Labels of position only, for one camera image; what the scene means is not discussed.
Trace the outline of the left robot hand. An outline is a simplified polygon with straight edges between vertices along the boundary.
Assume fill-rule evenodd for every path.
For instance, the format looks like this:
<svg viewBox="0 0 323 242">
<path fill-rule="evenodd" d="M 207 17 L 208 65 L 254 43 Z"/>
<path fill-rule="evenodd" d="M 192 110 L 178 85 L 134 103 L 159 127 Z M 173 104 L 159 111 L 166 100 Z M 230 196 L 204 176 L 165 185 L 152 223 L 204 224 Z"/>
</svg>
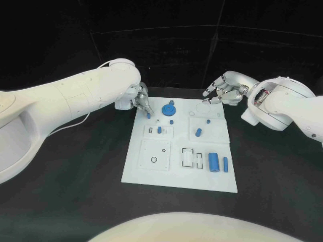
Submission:
<svg viewBox="0 0 323 242">
<path fill-rule="evenodd" d="M 146 84 L 140 82 L 139 85 L 130 86 L 130 88 L 133 91 L 133 99 L 132 99 L 133 106 L 137 109 L 143 110 L 150 115 L 153 115 L 155 111 L 152 109 L 150 102 L 149 102 L 149 89 Z"/>
</svg>

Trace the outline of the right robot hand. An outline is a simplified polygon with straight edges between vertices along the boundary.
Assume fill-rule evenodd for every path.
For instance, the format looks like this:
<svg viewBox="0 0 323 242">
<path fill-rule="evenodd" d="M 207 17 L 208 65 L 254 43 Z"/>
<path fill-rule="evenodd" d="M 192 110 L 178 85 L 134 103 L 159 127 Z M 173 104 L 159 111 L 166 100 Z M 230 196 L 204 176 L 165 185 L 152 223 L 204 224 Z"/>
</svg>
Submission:
<svg viewBox="0 0 323 242">
<path fill-rule="evenodd" d="M 250 96 L 254 88 L 259 86 L 260 81 L 250 76 L 236 72 L 227 71 L 208 86 L 202 93 L 204 97 L 215 91 L 217 96 L 202 100 L 202 104 L 227 104 L 237 106 L 243 101 L 244 96 Z"/>
</svg>

